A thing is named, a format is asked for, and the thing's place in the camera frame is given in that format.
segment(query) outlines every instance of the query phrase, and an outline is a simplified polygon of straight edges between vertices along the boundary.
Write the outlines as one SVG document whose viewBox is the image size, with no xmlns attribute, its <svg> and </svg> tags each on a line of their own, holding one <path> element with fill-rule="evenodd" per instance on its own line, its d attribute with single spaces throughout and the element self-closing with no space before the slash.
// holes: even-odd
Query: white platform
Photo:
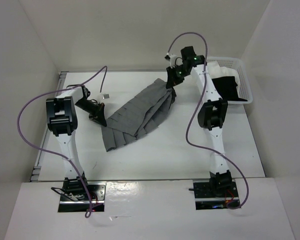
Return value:
<svg viewBox="0 0 300 240">
<path fill-rule="evenodd" d="M 64 86 L 80 84 L 93 73 L 68 73 Z M 102 74 L 89 82 L 90 98 L 99 94 Z M 108 72 L 103 93 L 110 94 L 104 100 L 106 118 L 133 98 L 156 78 L 166 81 L 166 72 Z M 207 150 L 192 147 L 186 143 L 188 122 L 199 100 L 200 93 L 189 77 L 177 86 L 176 101 L 167 120 L 144 138 L 110 152 L 105 151 L 101 128 L 88 119 L 88 114 L 76 108 L 78 129 L 76 144 L 81 165 L 88 180 L 164 180 L 209 178 L 209 157 Z M 193 121 L 189 139 L 208 146 L 197 119 Z M 243 171 L 246 177 L 264 177 L 256 144 L 242 105 L 230 105 L 224 123 L 223 141 L 226 155 Z M 47 134 L 44 147 L 59 152 L 55 137 Z M 42 153 L 39 181 L 62 181 L 64 165 L 60 157 Z M 234 178 L 241 175 L 230 165 Z"/>
<path fill-rule="evenodd" d="M 246 190 L 237 179 L 240 199 Z M 108 182 L 104 212 L 58 213 L 61 182 L 23 183 L 5 240 L 293 240 L 272 178 L 249 178 L 242 209 L 196 210 L 191 180 Z"/>
</svg>

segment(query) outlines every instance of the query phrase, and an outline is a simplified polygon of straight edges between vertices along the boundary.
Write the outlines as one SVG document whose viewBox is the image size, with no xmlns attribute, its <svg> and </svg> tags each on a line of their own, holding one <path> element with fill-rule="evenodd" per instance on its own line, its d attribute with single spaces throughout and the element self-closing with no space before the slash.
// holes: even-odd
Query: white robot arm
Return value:
<svg viewBox="0 0 300 240">
<path fill-rule="evenodd" d="M 222 133 L 228 102 L 219 95 L 210 78 L 207 67 L 204 71 L 205 57 L 196 55 L 194 48 L 188 46 L 181 50 L 182 65 L 176 65 L 177 57 L 174 54 L 167 54 L 165 59 L 170 63 L 170 66 L 166 69 L 168 74 L 166 88 L 172 88 L 181 84 L 186 76 L 191 75 L 202 93 L 206 81 L 201 109 L 197 115 L 198 123 L 203 128 L 206 136 L 210 136 L 212 148 L 225 154 Z M 221 155 L 211 154 L 209 170 L 210 183 L 214 190 L 227 189 L 232 184 L 229 166 Z"/>
<path fill-rule="evenodd" d="M 97 101 L 88 100 L 90 92 L 84 85 L 70 85 L 68 88 L 69 90 L 61 95 L 46 100 L 47 125 L 48 129 L 56 136 L 62 154 L 74 163 L 85 180 L 85 173 L 79 161 L 75 140 L 78 127 L 75 105 L 88 112 L 90 120 L 106 127 L 105 105 Z M 72 165 L 64 161 L 64 167 L 66 173 L 63 188 L 68 193 L 83 193 L 82 183 Z"/>
</svg>

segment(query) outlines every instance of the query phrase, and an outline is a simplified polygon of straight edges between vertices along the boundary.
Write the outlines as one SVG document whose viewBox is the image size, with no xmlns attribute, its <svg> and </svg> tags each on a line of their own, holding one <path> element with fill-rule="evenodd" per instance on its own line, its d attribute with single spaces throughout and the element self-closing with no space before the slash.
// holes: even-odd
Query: white wall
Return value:
<svg viewBox="0 0 300 240">
<path fill-rule="evenodd" d="M 20 3 L 0 0 L 0 239 L 5 236 L 21 182 L 29 181 L 37 151 L 18 135 L 22 105 L 39 93 L 55 89 L 58 71 Z M 40 144 L 45 129 L 44 100 L 29 107 L 22 129 Z"/>
<path fill-rule="evenodd" d="M 20 0 L 60 70 L 158 70 L 180 33 L 197 31 L 210 56 L 240 57 L 269 0 Z M 204 52 L 196 36 L 180 39 Z"/>
<path fill-rule="evenodd" d="M 253 103 L 246 112 L 265 172 L 275 177 L 300 240 L 300 0 L 271 0 L 242 59 Z"/>
</svg>

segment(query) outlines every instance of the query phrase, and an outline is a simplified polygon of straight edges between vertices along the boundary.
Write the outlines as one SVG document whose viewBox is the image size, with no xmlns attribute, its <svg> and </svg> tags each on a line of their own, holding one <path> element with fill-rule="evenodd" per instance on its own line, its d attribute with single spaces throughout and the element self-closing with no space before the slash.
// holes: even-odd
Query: black bracket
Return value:
<svg viewBox="0 0 300 240">
<path fill-rule="evenodd" d="M 205 180 L 195 181 L 189 191 L 194 191 L 196 210 L 235 208 L 240 205 L 235 181 L 232 181 L 229 187 L 218 190 L 213 189 Z"/>
<path fill-rule="evenodd" d="M 85 173 L 82 174 L 83 181 L 86 186 L 88 186 L 87 179 L 85 177 Z M 63 181 L 63 187 L 66 194 L 73 194 L 73 195 L 81 195 L 86 194 L 85 188 L 80 180 L 80 178 L 77 176 L 76 179 L 69 179 L 65 178 Z"/>
<path fill-rule="evenodd" d="M 78 127 L 75 105 L 71 96 L 48 98 L 45 102 L 48 129 L 55 135 L 71 135 Z"/>
<path fill-rule="evenodd" d="M 218 101 L 208 100 L 201 107 L 197 119 L 201 128 L 212 130 L 222 128 L 228 109 L 228 101 L 219 98 Z"/>
<path fill-rule="evenodd" d="M 211 188 L 214 191 L 219 191 L 219 190 L 226 190 L 228 188 L 230 188 L 231 184 L 232 184 L 232 176 L 229 170 L 227 170 L 225 173 L 216 173 L 213 174 L 212 172 L 210 172 L 210 185 Z"/>
<path fill-rule="evenodd" d="M 89 113 L 89 119 L 91 121 L 94 121 L 104 127 L 107 126 L 105 118 L 105 104 L 103 102 L 93 102 L 92 100 L 82 98 L 75 105 Z"/>
<path fill-rule="evenodd" d="M 170 60 L 169 55 L 164 57 L 166 60 Z M 186 76 L 189 76 L 191 69 L 197 65 L 205 63 L 205 57 L 203 55 L 196 55 L 193 46 L 186 46 L 181 50 L 182 65 L 175 67 L 167 67 L 167 82 L 166 88 L 170 89 L 176 85 L 181 84 Z"/>
<path fill-rule="evenodd" d="M 83 95 L 83 98 L 87 99 L 90 95 L 91 95 L 91 92 L 88 90 L 88 88 L 86 88 L 85 85 L 80 85 L 80 84 L 70 84 L 68 86 L 66 86 L 66 88 L 75 88 L 77 86 L 80 86 L 80 88 L 82 89 L 82 95 Z"/>
</svg>

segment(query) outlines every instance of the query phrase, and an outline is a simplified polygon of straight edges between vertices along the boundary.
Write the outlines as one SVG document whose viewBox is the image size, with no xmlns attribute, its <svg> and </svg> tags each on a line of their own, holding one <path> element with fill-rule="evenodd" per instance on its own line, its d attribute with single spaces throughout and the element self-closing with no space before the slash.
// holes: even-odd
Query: white basket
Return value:
<svg viewBox="0 0 300 240">
<path fill-rule="evenodd" d="M 220 67 L 227 67 L 234 69 L 238 72 L 240 78 L 240 89 L 239 98 L 246 99 L 247 101 L 228 101 L 229 104 L 250 104 L 253 101 L 252 92 L 248 77 L 246 74 L 245 64 L 238 58 L 232 57 L 218 57 L 218 56 L 208 56 L 207 60 L 209 62 L 217 61 Z"/>
</svg>

